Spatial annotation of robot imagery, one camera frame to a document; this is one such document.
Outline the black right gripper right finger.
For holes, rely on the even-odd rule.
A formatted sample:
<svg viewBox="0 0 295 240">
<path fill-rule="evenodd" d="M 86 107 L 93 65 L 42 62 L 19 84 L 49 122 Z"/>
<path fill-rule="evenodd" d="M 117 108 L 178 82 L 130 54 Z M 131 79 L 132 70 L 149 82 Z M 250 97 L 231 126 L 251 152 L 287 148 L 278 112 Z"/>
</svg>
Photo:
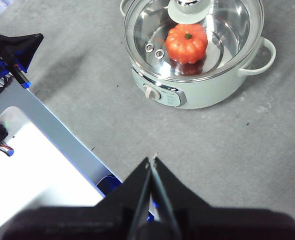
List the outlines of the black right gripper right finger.
<svg viewBox="0 0 295 240">
<path fill-rule="evenodd" d="M 180 240 L 295 240 L 295 220 L 288 214 L 210 205 L 158 157 L 151 163 L 151 174 L 159 216 Z"/>
</svg>

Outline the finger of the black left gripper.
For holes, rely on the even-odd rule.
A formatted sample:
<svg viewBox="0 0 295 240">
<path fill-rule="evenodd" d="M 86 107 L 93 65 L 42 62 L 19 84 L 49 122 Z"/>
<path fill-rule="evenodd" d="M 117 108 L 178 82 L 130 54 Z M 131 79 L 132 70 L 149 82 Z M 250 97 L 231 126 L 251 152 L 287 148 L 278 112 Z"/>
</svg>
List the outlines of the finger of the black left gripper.
<svg viewBox="0 0 295 240">
<path fill-rule="evenodd" d="M 43 39 L 42 33 L 11 37 L 0 34 L 0 56 L 9 66 L 18 65 L 27 73 Z"/>
</svg>

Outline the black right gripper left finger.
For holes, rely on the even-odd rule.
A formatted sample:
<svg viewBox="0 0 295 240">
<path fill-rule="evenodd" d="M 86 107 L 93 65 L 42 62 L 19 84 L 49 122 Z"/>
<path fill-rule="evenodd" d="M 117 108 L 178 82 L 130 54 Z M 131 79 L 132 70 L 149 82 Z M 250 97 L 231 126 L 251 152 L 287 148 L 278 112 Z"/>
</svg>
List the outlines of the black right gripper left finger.
<svg viewBox="0 0 295 240">
<path fill-rule="evenodd" d="M 0 240 L 127 240 L 149 215 L 148 158 L 95 206 L 23 210 L 0 227 Z"/>
</svg>

